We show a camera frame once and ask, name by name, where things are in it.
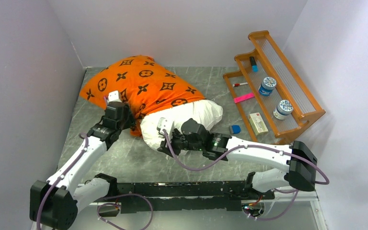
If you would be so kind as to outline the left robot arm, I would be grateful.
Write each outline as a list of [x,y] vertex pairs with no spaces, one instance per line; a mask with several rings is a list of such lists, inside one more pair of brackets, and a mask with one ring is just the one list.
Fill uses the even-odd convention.
[[35,229],[48,226],[67,230],[76,216],[90,203],[103,198],[113,201],[118,195],[117,179],[100,173],[79,186],[92,165],[119,139],[121,132],[135,124],[127,103],[113,101],[106,106],[100,122],[87,133],[83,143],[56,173],[45,181],[37,180],[30,189],[30,220]]

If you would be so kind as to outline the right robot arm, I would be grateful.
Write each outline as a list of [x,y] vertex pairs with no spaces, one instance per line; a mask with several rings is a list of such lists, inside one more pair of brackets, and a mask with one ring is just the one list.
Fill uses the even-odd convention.
[[201,152],[214,163],[249,161],[270,166],[271,169],[266,172],[248,174],[244,192],[251,199],[288,185],[312,192],[318,184],[317,158],[301,141],[293,141],[290,145],[246,141],[227,134],[211,133],[193,119],[184,122],[182,129],[178,130],[172,121],[161,118],[157,130],[164,136],[158,151],[174,158],[184,150],[192,150]]

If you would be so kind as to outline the orange patterned pillowcase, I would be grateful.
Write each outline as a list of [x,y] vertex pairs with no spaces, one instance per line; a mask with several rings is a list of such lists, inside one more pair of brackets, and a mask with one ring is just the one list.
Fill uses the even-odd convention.
[[79,96],[105,109],[104,97],[118,91],[136,120],[130,134],[142,135],[140,123],[146,115],[205,99],[193,85],[143,55],[121,59],[92,77]]

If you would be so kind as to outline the white pillow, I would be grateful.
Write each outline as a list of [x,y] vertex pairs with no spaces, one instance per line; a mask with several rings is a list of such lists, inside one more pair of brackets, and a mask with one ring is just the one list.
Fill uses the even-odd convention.
[[156,151],[164,140],[164,137],[157,130],[161,118],[172,121],[178,130],[181,130],[184,122],[193,119],[210,131],[214,125],[222,120],[222,117],[222,106],[210,100],[200,100],[146,115],[140,122],[140,130],[144,142]]

